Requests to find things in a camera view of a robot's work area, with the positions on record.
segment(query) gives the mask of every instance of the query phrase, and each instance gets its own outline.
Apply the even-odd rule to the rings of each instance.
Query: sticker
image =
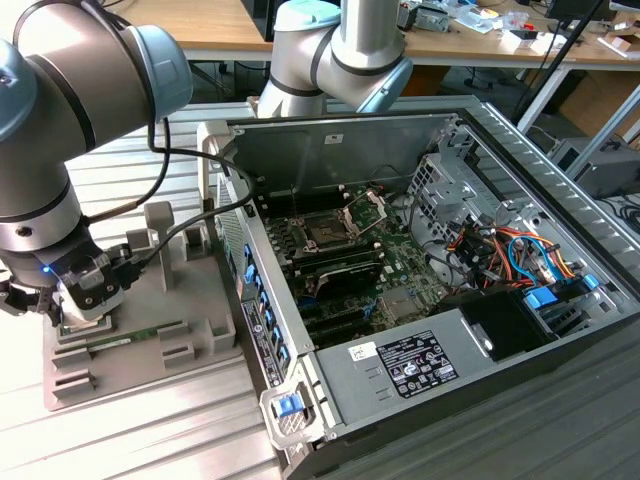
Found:
[[[351,354],[351,358],[354,362],[364,360],[369,357],[375,357],[378,354],[376,352],[376,344],[374,342],[349,347],[349,353]]]
[[[324,144],[335,145],[337,143],[342,143],[343,138],[344,138],[344,135],[342,133],[334,133],[331,135],[327,135],[326,137],[324,137]]]
[[[282,383],[283,375],[271,350],[269,332],[262,326],[258,308],[253,300],[243,302],[242,309],[251,331],[251,340],[260,360],[262,373],[269,382],[269,386],[276,387]]]
[[[411,398],[458,378],[458,373],[431,330],[382,345],[377,351],[398,394],[403,398]]]

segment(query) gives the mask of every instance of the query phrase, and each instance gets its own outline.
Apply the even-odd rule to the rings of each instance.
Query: cardboard box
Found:
[[[635,28],[608,33],[605,35],[604,40],[622,52],[640,51],[640,33]]]

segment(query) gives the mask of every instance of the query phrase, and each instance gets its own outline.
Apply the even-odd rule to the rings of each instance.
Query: aluminum workbench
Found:
[[[461,105],[477,102],[446,98]],[[396,108],[410,102],[402,100]],[[246,104],[188,107],[171,117],[173,143],[196,147],[200,122],[249,115]],[[146,150],[145,132],[138,131],[68,168],[90,214],[143,193],[160,164],[161,158]],[[177,222],[195,214],[196,159],[174,158],[156,198],[173,203]],[[143,226],[138,211],[97,225],[93,234],[107,245]],[[0,317],[0,322],[0,477],[280,478],[243,356],[50,413],[40,385],[41,320]],[[639,377],[636,323],[549,375],[323,479],[637,478]]]

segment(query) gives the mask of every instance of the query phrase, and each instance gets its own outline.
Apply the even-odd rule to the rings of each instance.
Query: circuit board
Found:
[[[296,299],[300,314],[311,338],[321,346],[340,343],[359,335],[387,330],[424,318],[445,293],[436,272],[425,262],[422,248],[408,233],[402,217],[390,205],[374,204],[364,188],[347,191],[347,198],[361,199],[349,205],[345,221],[344,209],[311,212],[295,218],[265,219],[274,251],[281,260],[285,277]],[[384,209],[386,218],[381,215]],[[313,259],[315,254],[339,255],[347,247],[375,245],[361,255],[361,269],[375,263],[379,269],[375,279],[346,295],[330,294],[321,298],[318,292],[300,280],[300,271],[286,266],[291,256]],[[322,274],[322,268],[314,271]]]

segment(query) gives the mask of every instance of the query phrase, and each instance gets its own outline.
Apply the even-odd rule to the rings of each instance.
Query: open computer chassis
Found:
[[[288,478],[557,368],[638,316],[638,245],[491,106],[210,127],[259,178],[217,228]],[[218,175],[220,205],[245,191]]]

